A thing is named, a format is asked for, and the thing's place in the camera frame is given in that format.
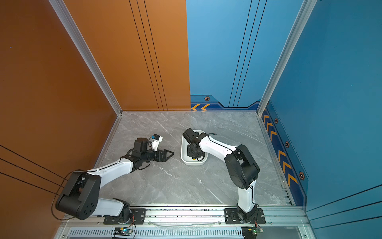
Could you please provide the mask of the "white plastic bin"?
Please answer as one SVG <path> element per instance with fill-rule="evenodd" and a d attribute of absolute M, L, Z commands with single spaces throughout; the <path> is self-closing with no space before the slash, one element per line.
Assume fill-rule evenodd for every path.
<path fill-rule="evenodd" d="M 201 130 L 196 130 L 196 132 L 204 133 L 204 131 L 201 131 Z M 208 154 L 205 152 L 206 155 L 205 155 L 204 158 L 191 158 L 191 157 L 188 157 L 187 156 L 187 145 L 188 145 L 188 143 L 186 142 L 186 140 L 182 136 L 181 159 L 184 162 L 184 164 L 186 164 L 188 166 L 203 165 L 206 162 L 207 158 L 208 158 Z"/>

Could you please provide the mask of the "aluminium corner post left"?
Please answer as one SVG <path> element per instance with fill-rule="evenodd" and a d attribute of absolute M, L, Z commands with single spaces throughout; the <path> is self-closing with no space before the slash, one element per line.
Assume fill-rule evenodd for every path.
<path fill-rule="evenodd" d="M 90 48 L 88 47 L 84 37 L 82 36 L 78 26 L 76 25 L 72 15 L 70 14 L 65 2 L 63 0 L 49 0 L 54 12 L 58 16 L 66 32 L 70 36 L 82 59 L 86 63 L 88 69 L 92 73 L 106 99 L 110 103 L 117 116 L 121 116 L 123 110 L 111 90 L 103 72 L 101 71 L 98 63 L 96 62 Z"/>

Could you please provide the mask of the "small circuit board right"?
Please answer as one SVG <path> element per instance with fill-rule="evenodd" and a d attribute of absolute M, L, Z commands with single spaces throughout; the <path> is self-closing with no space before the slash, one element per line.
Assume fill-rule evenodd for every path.
<path fill-rule="evenodd" d="M 242 227 L 243 239 L 256 239 L 257 236 L 264 232 L 261 227 Z"/>

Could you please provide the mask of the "aluminium corner post right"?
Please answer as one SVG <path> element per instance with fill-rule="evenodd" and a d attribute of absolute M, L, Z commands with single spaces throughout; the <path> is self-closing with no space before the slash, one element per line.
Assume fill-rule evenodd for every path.
<path fill-rule="evenodd" d="M 257 116 L 260 117 L 263 114 L 316 3 L 317 0 L 305 0 L 302 2 L 300 10 L 284 44 L 283 50 L 259 103 Z"/>

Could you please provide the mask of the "aluminium corner post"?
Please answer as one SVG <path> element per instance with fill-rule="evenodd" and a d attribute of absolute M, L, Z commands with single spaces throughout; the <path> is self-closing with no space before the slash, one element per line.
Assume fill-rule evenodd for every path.
<path fill-rule="evenodd" d="M 260 117 L 263 114 L 316 3 L 317 0 L 305 0 L 302 2 L 300 10 L 284 44 L 283 50 L 259 103 L 257 116 Z"/>
<path fill-rule="evenodd" d="M 86 63 L 88 69 L 92 73 L 106 99 L 110 103 L 117 116 L 121 116 L 123 110 L 111 90 L 103 72 L 101 71 L 98 63 L 96 62 L 90 48 L 88 47 L 84 37 L 82 36 L 78 26 L 76 25 L 72 15 L 70 14 L 65 2 L 63 0 L 49 0 L 54 12 L 58 16 L 66 32 L 70 36 L 82 59 Z"/>

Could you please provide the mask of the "small circuit board left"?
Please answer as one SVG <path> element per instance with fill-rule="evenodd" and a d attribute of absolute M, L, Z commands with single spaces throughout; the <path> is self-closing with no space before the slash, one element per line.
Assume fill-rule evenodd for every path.
<path fill-rule="evenodd" d="M 113 237 L 117 239 L 131 239 L 134 236 L 134 230 L 128 227 L 116 227 L 113 231 Z"/>

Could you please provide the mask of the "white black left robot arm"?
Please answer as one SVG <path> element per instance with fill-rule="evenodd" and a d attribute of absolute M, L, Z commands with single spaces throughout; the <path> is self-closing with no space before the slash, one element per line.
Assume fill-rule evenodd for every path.
<path fill-rule="evenodd" d="M 159 149 L 162 137 L 155 134 L 150 138 L 139 137 L 134 147 L 117 161 L 88 171 L 75 170 L 63 181 L 62 191 L 58 191 L 52 202 L 52 209 L 85 220 L 89 217 L 106 217 L 119 224 L 132 220 L 128 202 L 121 199 L 100 198 L 100 190 L 117 178 L 141 171 L 151 162 L 166 162 L 174 152 Z"/>

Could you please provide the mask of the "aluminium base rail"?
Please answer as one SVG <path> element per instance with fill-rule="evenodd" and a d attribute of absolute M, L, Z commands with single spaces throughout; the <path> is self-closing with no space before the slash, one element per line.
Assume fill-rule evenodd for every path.
<path fill-rule="evenodd" d="M 242 227 L 261 227 L 257 239 L 314 239 L 302 207 L 260 206 L 259 222 L 241 224 L 228 205 L 136 206 L 134 224 L 105 225 L 104 218 L 61 223 L 57 239 L 116 239 L 116 227 L 134 230 L 131 239 L 243 239 Z"/>

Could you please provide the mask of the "small circuit board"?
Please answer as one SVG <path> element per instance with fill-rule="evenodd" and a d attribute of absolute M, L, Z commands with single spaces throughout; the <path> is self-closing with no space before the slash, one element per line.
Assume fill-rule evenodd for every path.
<path fill-rule="evenodd" d="M 116 227 L 113 231 L 113 237 L 117 239 L 131 239 L 134 236 L 134 230 L 128 227 Z"/>
<path fill-rule="evenodd" d="M 257 236 L 264 232 L 261 227 L 242 227 L 243 239 L 256 239 Z"/>

